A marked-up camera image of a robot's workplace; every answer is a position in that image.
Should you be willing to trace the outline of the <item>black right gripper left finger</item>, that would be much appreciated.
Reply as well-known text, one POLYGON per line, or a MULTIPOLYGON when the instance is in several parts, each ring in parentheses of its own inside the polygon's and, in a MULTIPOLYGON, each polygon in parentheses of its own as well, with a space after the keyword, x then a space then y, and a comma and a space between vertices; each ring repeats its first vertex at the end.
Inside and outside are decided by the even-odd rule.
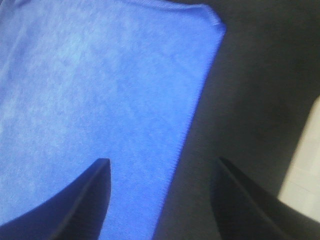
POLYGON ((111 195, 111 163, 99 158, 56 195, 1 225, 2 240, 97 240, 111 195))

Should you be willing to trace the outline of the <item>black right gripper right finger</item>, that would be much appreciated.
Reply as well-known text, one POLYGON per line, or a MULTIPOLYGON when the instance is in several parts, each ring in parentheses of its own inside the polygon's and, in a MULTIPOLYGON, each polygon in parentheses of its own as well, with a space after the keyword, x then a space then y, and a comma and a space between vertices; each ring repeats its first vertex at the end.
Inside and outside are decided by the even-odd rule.
POLYGON ((223 240, 318 240, 319 222, 279 201, 228 159, 213 163, 210 203, 223 240))

